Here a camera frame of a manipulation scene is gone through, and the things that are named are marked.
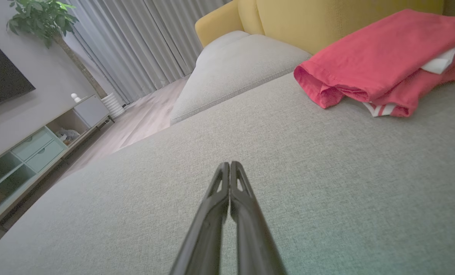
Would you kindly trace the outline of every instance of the cushion seam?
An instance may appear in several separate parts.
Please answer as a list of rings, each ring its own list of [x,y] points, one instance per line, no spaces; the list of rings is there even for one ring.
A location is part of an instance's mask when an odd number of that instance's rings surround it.
[[[185,118],[187,118],[187,117],[190,117],[191,115],[195,115],[196,113],[199,113],[200,111],[202,111],[201,109],[203,109],[203,108],[210,108],[210,107],[212,107],[212,106],[215,106],[215,105],[221,103],[222,101],[225,101],[225,100],[227,100],[227,99],[230,99],[229,96],[234,97],[234,96],[236,96],[236,95],[238,95],[238,94],[241,94],[241,93],[243,93],[243,92],[246,92],[246,91],[248,91],[248,90],[250,89],[250,87],[252,87],[252,86],[254,86],[254,85],[257,85],[259,82],[262,82],[262,81],[264,81],[264,80],[272,80],[272,79],[277,78],[278,76],[285,75],[285,74],[287,74],[287,73],[285,73],[285,72],[287,72],[287,71],[290,72],[291,70],[294,70],[295,67],[296,67],[296,66],[294,66],[294,67],[292,67],[292,68],[288,68],[288,69],[286,69],[286,70],[283,70],[283,71],[281,71],[280,73],[273,74],[273,75],[271,75],[271,76],[269,76],[269,77],[266,77],[266,78],[264,78],[264,79],[258,80],[257,82],[252,83],[252,84],[250,84],[250,85],[248,85],[248,86],[242,87],[241,89],[238,89],[238,90],[236,90],[236,91],[234,91],[234,92],[231,92],[230,94],[226,94],[225,96],[221,97],[220,99],[217,99],[217,100],[212,101],[212,102],[210,102],[210,103],[208,103],[208,104],[206,104],[206,105],[204,105],[204,106],[201,106],[201,107],[199,107],[199,108],[196,108],[194,111],[190,111],[190,112],[186,113],[185,115],[181,115],[181,116],[179,116],[179,117],[172,118],[172,122],[173,122],[173,123],[176,123],[177,120],[180,120],[180,121],[181,121],[181,120],[183,120],[183,119],[185,119]]]

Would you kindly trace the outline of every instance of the white stripe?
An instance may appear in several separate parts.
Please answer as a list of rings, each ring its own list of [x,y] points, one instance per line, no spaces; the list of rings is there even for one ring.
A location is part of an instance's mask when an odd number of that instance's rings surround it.
[[[396,107],[396,104],[389,103],[385,108],[383,109],[382,115],[390,115],[392,113],[393,109]]]
[[[372,115],[373,115],[374,117],[378,117],[378,116],[379,116],[379,111],[380,111],[381,108],[382,108],[382,105],[378,105],[378,106],[375,108],[375,112],[372,113]]]
[[[363,105],[365,105],[365,107],[367,107],[368,111],[370,111],[370,113],[372,114],[373,117],[376,117],[375,115],[375,108],[372,107],[372,105],[370,105],[369,103],[367,102],[362,102]]]

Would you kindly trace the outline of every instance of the white plant pot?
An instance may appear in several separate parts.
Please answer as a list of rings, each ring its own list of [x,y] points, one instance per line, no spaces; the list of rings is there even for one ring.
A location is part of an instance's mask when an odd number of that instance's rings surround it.
[[[120,106],[119,102],[115,98],[115,94],[109,94],[106,97],[102,99],[102,102],[105,104],[105,106],[108,108],[110,111],[110,116],[112,118],[119,117],[123,113],[125,113],[126,110],[122,106]]]

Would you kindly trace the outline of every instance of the plant trunk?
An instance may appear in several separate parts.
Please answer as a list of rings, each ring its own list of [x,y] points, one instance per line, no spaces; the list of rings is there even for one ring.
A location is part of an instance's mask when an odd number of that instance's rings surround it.
[[[108,94],[104,91],[102,86],[100,86],[100,84],[98,84],[98,82],[95,80],[93,75],[91,75],[91,73],[88,71],[88,69],[83,65],[83,63],[81,62],[79,57],[76,56],[76,54],[74,54],[73,50],[66,44],[66,42],[63,40],[63,37],[61,37],[61,35],[56,35],[56,36],[54,36],[54,41],[59,46],[61,46],[61,48],[63,48],[65,53],[71,58],[73,63],[76,65],[76,67],[79,68],[79,70],[86,77],[86,79],[91,84],[91,86],[93,86],[93,88],[97,92],[98,96],[100,96],[101,99],[106,97]]]

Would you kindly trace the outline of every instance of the white cabinet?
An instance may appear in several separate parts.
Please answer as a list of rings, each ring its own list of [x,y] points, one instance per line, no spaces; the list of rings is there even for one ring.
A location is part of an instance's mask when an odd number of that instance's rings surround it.
[[[110,111],[96,95],[88,97],[80,102],[74,107],[74,110],[90,128],[94,127],[110,113]]]

